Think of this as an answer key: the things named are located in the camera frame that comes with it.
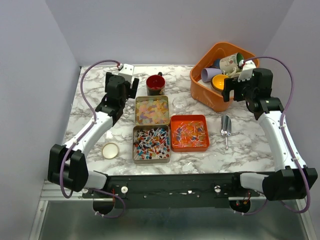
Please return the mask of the silver metal scoop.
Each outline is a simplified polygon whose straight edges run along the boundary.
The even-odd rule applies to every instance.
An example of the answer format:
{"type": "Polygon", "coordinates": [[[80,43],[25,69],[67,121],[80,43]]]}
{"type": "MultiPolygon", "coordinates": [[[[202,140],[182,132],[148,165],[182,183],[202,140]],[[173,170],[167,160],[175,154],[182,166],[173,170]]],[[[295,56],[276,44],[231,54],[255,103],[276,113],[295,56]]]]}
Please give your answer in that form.
{"type": "Polygon", "coordinates": [[[229,149],[228,137],[231,136],[231,133],[232,133],[232,121],[231,121],[231,118],[228,115],[224,114],[224,115],[221,116],[220,134],[225,139],[225,148],[227,150],[229,149]]]}

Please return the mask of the clear glass jar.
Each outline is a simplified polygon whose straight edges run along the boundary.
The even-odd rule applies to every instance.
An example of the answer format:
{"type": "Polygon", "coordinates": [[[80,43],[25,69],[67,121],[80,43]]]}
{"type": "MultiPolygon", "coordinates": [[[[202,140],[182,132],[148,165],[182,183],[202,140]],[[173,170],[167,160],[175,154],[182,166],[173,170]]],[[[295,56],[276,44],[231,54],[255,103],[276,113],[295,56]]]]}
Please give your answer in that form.
{"type": "Polygon", "coordinates": [[[176,110],[182,110],[187,107],[188,102],[184,97],[179,96],[173,99],[172,105],[176,110]]]}

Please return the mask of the gold tin of lollipops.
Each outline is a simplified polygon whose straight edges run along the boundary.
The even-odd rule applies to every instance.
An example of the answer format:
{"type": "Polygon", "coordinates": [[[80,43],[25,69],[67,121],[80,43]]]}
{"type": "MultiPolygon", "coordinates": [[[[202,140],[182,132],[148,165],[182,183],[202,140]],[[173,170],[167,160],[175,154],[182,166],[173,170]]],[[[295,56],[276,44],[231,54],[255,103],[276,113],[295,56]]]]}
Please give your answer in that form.
{"type": "Polygon", "coordinates": [[[171,158],[168,125],[137,125],[132,130],[132,159],[137,165],[166,164],[171,158]]]}

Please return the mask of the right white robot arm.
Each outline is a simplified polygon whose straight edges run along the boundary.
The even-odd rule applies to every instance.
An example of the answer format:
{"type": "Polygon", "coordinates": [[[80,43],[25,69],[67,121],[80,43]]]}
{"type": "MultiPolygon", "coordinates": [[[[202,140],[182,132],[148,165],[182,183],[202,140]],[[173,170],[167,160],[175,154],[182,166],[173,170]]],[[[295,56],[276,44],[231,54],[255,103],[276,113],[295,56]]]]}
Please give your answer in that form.
{"type": "Polygon", "coordinates": [[[275,172],[265,175],[245,172],[230,183],[230,191],[241,196],[248,189],[265,195],[269,201],[310,197],[310,188],[318,178],[315,168],[307,167],[300,157],[285,120],[285,110],[279,98],[272,97],[273,73],[254,68],[248,77],[224,79],[222,97],[225,102],[233,92],[234,101],[245,101],[262,127],[273,155],[275,172]]]}

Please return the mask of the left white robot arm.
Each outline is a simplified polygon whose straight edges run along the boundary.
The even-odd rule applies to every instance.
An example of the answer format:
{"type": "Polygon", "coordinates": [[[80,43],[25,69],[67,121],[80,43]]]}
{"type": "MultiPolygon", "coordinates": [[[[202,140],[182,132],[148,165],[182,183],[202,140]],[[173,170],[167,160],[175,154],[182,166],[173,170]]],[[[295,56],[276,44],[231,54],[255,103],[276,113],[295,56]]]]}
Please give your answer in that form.
{"type": "Polygon", "coordinates": [[[105,95],[93,110],[92,118],[72,139],[63,145],[55,144],[50,149],[47,178],[51,183],[73,192],[93,189],[101,198],[110,194],[107,175],[90,171],[86,157],[98,140],[121,118],[127,100],[135,99],[138,85],[138,78],[130,83],[120,74],[106,74],[105,95]]]}

